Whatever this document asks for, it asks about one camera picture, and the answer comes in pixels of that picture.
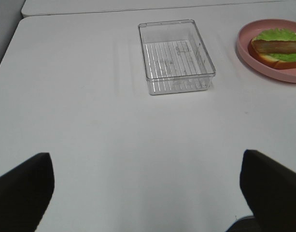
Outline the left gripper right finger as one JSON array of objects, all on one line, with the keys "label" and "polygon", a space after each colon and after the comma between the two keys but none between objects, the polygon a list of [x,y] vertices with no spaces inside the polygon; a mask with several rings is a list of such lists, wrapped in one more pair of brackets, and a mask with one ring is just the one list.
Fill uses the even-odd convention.
[{"label": "left gripper right finger", "polygon": [[243,154],[240,189],[264,232],[296,232],[296,173],[257,150]]}]

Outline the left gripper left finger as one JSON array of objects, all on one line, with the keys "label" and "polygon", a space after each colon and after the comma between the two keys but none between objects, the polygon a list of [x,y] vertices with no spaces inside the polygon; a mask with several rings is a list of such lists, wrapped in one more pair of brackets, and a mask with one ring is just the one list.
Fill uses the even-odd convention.
[{"label": "left gripper left finger", "polygon": [[34,232],[55,188],[49,153],[39,153],[0,176],[0,232]]}]

